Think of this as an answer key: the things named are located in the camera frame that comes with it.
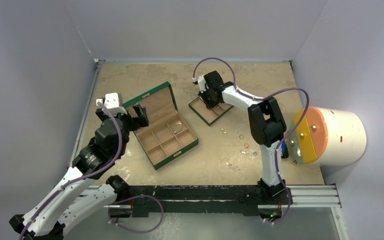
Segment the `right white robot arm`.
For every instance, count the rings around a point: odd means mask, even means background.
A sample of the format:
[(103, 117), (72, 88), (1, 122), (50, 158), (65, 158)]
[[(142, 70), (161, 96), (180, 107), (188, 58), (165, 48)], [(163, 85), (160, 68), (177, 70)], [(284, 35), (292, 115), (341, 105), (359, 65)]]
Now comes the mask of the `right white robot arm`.
[(287, 130), (277, 100), (242, 91), (231, 81), (223, 82), (217, 71), (193, 77), (192, 82), (199, 87), (198, 96), (208, 109), (225, 103), (247, 113), (251, 136), (260, 146), (262, 157), (260, 196), (264, 202), (274, 203), (285, 189), (280, 160), (281, 140)]

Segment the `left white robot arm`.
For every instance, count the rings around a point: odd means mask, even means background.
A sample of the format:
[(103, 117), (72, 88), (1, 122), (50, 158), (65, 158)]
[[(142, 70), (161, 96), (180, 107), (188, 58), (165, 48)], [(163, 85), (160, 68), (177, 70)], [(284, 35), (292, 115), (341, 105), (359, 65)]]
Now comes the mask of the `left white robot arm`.
[(117, 176), (94, 193), (77, 199), (125, 154), (130, 132), (149, 126), (146, 108), (139, 103), (132, 106), (136, 116), (131, 116), (120, 103), (98, 101), (97, 106), (95, 113), (101, 125), (72, 160), (62, 179), (32, 210), (9, 220), (20, 240), (62, 240), (99, 208), (128, 201), (128, 185)]

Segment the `green jewelry box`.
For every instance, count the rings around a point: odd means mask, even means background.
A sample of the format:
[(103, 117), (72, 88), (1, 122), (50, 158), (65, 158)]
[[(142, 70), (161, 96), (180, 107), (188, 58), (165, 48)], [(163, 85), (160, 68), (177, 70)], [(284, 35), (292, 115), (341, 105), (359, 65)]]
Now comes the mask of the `green jewelry box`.
[(171, 84), (166, 81), (123, 103), (146, 108), (149, 126), (134, 131), (155, 170), (162, 168), (199, 144), (199, 139), (179, 113)]

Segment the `green jewelry tray insert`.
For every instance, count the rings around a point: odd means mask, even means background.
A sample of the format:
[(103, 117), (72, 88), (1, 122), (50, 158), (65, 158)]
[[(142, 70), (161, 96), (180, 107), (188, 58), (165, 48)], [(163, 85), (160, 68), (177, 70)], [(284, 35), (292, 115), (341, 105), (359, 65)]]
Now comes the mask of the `green jewelry tray insert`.
[(207, 126), (213, 125), (218, 119), (233, 108), (232, 105), (227, 103), (220, 103), (214, 108), (207, 108), (201, 97), (195, 98), (188, 104), (188, 106)]

